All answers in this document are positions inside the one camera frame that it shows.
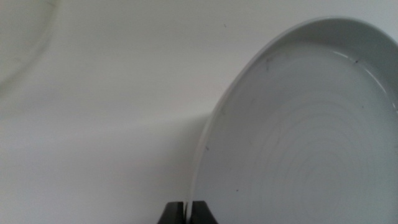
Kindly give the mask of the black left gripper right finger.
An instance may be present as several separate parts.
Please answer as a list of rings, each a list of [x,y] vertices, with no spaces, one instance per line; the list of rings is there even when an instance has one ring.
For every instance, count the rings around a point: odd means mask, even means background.
[[[189,224],[218,224],[205,201],[193,201]]]

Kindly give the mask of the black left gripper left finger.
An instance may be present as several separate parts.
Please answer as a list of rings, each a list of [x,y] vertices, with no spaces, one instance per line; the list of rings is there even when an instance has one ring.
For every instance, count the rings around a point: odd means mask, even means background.
[[[168,202],[157,224],[185,224],[185,210],[183,202]]]

